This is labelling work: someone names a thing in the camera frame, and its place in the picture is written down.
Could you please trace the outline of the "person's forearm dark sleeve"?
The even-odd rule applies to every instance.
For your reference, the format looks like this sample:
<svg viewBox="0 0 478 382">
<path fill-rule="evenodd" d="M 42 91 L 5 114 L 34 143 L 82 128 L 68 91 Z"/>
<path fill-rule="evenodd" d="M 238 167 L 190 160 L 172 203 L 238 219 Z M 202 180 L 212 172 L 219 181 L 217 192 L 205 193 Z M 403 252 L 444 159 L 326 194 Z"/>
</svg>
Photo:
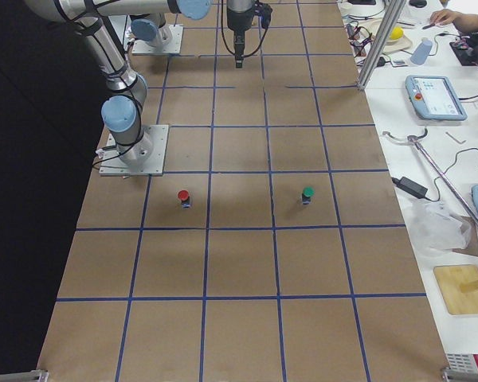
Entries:
<svg viewBox="0 0 478 382">
<path fill-rule="evenodd" d="M 457 30 L 463 33 L 478 32 L 478 14 L 459 13 L 454 19 L 453 24 Z"/>
</svg>

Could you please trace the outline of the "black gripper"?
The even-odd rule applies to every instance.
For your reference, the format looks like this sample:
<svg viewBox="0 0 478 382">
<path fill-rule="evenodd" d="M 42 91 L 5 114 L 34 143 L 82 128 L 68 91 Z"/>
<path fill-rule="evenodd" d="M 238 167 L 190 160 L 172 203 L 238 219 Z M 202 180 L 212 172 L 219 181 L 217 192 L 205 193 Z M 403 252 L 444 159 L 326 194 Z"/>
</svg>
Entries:
<svg viewBox="0 0 478 382">
<path fill-rule="evenodd" d="M 235 68 L 243 68 L 245 32 L 249 29 L 249 2 L 227 2 L 227 26 L 233 31 Z"/>
</svg>

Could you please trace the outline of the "person's hand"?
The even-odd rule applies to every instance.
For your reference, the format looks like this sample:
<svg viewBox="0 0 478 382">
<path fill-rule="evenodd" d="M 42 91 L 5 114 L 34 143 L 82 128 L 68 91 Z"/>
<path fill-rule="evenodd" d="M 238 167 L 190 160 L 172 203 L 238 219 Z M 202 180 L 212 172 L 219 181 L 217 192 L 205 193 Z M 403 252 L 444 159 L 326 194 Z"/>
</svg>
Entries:
<svg viewBox="0 0 478 382">
<path fill-rule="evenodd" d="M 434 11 L 429 17 L 429 23 L 432 25 L 448 25 L 454 23 L 455 20 L 459 19 L 461 12 L 454 10 L 438 10 Z"/>
</svg>

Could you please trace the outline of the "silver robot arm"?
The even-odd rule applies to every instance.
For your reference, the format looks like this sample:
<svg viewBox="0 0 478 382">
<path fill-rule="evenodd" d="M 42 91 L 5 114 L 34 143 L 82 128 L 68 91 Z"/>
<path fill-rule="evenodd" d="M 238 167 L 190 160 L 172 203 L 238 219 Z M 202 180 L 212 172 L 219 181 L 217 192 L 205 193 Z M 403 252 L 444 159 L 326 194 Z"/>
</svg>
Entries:
<svg viewBox="0 0 478 382">
<path fill-rule="evenodd" d="M 131 32 L 155 49 L 161 49 L 172 41 L 172 32 L 163 13 L 131 15 Z"/>
<path fill-rule="evenodd" d="M 105 22 L 110 16 L 131 19 L 135 41 L 154 49 L 169 45 L 173 36 L 166 23 L 167 14 L 181 14 L 201 20 L 210 11 L 209 1 L 28 1 L 27 7 L 37 16 L 56 25 L 72 27 L 91 51 L 111 96 L 101 107 L 104 125 L 112 135 L 112 155 L 94 163 L 102 173 L 155 173 L 148 165 L 163 164 L 155 156 L 167 145 L 162 139 L 166 127 L 149 127 L 143 123 L 143 106 L 147 82 L 131 66 L 127 50 L 118 46 L 114 31 Z"/>
</svg>

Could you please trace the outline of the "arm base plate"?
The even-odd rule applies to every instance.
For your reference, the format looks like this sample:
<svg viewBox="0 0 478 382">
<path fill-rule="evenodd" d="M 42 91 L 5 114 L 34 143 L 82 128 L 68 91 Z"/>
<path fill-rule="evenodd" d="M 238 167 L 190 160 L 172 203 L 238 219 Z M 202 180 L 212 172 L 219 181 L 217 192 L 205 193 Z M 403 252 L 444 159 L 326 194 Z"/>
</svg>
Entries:
<svg viewBox="0 0 478 382">
<path fill-rule="evenodd" d="M 139 23 L 131 25 L 135 38 L 132 53 L 140 56 L 178 55 L 182 47 L 182 25 L 165 24 L 159 28 L 156 24 Z"/>
<path fill-rule="evenodd" d="M 102 162 L 101 176 L 162 176 L 167 151 L 168 125 L 143 125 L 143 137 L 125 155 L 119 157 L 112 134 L 108 135 Z"/>
</svg>

